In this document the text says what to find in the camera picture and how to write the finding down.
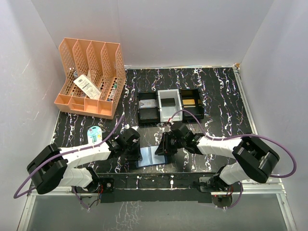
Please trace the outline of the blue card holder wallet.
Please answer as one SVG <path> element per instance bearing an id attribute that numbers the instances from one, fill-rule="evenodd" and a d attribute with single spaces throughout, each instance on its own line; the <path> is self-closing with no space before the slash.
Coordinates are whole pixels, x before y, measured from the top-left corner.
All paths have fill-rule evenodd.
<path id="1" fill-rule="evenodd" d="M 149 166 L 166 164 L 167 158 L 164 155 L 155 154 L 155 151 L 157 150 L 157 148 L 158 146 L 140 148 L 141 160 L 138 160 L 136 162 L 136 167 L 141 168 L 141 167 L 149 167 Z"/>

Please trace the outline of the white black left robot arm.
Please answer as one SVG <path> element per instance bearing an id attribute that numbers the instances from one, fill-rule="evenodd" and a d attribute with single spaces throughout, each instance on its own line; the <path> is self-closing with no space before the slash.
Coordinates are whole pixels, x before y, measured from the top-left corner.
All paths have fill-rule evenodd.
<path id="1" fill-rule="evenodd" d="M 97 193 L 103 191 L 103 184 L 93 168 L 83 165 L 122 155 L 131 161 L 141 158 L 140 134 L 133 128 L 93 144 L 62 149 L 56 144 L 47 145 L 26 169 L 38 194 L 47 194 L 62 186 Z"/>

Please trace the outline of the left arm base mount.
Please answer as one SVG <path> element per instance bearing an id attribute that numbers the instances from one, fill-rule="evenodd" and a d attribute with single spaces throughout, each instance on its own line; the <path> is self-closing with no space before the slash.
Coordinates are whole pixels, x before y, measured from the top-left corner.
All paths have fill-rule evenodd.
<path id="1" fill-rule="evenodd" d="M 115 179 L 111 177 L 94 177 L 93 181 L 86 188 L 74 186 L 72 189 L 77 193 L 113 193 L 115 188 Z"/>

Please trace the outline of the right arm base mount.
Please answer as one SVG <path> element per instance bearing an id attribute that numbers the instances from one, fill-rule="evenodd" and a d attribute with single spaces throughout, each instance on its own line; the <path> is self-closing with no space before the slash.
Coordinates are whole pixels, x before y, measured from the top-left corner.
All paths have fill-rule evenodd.
<path id="1" fill-rule="evenodd" d="M 192 188 L 197 189 L 202 193 L 212 193 L 212 192 L 239 192 L 240 185 L 234 183 L 232 185 L 226 184 L 223 180 L 218 179 L 216 177 L 200 177 L 197 181 L 193 181 Z"/>

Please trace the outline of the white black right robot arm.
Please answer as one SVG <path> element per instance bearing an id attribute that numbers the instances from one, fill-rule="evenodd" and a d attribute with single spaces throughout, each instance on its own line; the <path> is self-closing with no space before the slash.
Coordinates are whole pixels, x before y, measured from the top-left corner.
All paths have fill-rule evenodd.
<path id="1" fill-rule="evenodd" d="M 214 191 L 225 191 L 234 183 L 252 179 L 266 183 L 280 157 L 260 138 L 247 136 L 214 141 L 202 133 L 193 133 L 182 122 L 175 122 L 164 132 L 155 155 L 175 155 L 179 149 L 192 154 L 215 154 L 235 159 L 235 163 L 222 166 L 207 181 L 194 182 Z"/>

